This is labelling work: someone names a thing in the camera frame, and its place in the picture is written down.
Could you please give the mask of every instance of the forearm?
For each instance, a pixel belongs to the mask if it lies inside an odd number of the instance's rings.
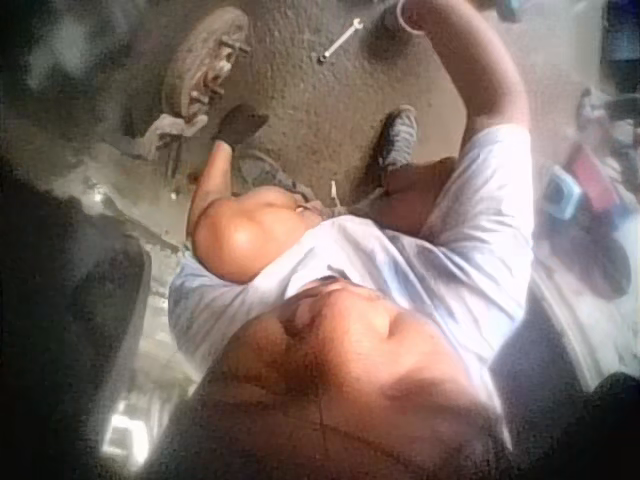
[[[231,195],[231,158],[233,151],[224,142],[213,144],[207,166],[205,167],[198,186],[191,199],[189,217],[187,220],[187,237],[193,235],[198,219],[211,203]]]
[[[465,103],[469,129],[497,123],[528,128],[520,74],[498,35],[468,0],[406,0],[402,15],[431,41]]]

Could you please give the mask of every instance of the wrench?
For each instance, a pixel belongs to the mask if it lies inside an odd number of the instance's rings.
[[[329,59],[329,57],[331,56],[331,54],[333,54],[333,52],[335,52],[338,49],[338,47],[340,47],[340,45],[342,45],[344,42],[346,42],[347,39],[351,35],[353,35],[353,33],[356,30],[361,30],[362,27],[364,27],[364,24],[362,23],[362,21],[359,18],[354,19],[353,20],[353,25],[351,25],[351,27],[349,27],[349,30],[344,32],[342,34],[342,36],[338,40],[336,40],[336,42],[333,45],[331,45],[329,47],[329,50],[327,50],[322,55],[320,55],[320,58],[318,59],[320,61],[320,63],[326,62]]]

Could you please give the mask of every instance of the blue object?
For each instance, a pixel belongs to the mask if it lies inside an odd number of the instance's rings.
[[[522,0],[496,0],[496,12],[501,20],[517,23],[520,21]]]
[[[569,220],[576,213],[581,198],[578,182],[555,165],[542,196],[542,207],[560,220]]]

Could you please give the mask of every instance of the wrist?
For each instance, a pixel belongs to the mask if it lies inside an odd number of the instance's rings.
[[[411,35],[424,35],[421,16],[427,0],[400,0],[396,6],[396,18],[400,27]]]
[[[227,154],[232,154],[234,150],[233,145],[231,145],[230,143],[227,143],[226,141],[216,138],[213,141],[213,147],[211,148],[211,153],[215,154],[215,153],[227,153]]]

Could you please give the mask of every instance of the garage floor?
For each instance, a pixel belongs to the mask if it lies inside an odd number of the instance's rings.
[[[533,109],[536,185],[564,159],[577,99],[599,85],[603,0],[530,0],[519,25],[489,21],[522,69]],[[240,58],[214,105],[212,121],[183,153],[175,181],[163,167],[134,161],[102,140],[122,125],[127,99],[148,105],[154,73],[198,18],[218,5],[242,8],[252,20],[253,52]],[[389,2],[373,0],[237,0],[155,2],[136,29],[132,48],[109,59],[90,82],[58,82],[35,96],[7,89],[2,117],[5,148],[18,170],[56,193],[80,198],[85,209],[127,222],[153,257],[141,366],[150,375],[179,375],[183,365],[166,327],[168,285],[190,198],[186,174],[204,165],[221,113],[248,102],[271,115],[254,139],[294,179],[329,200],[336,180],[343,202],[357,198],[361,173],[385,114],[400,104],[419,113],[417,161],[455,155],[464,110],[426,39],[399,41],[379,25]],[[323,66],[316,62],[361,17],[365,28]],[[172,199],[171,192],[177,193]]]

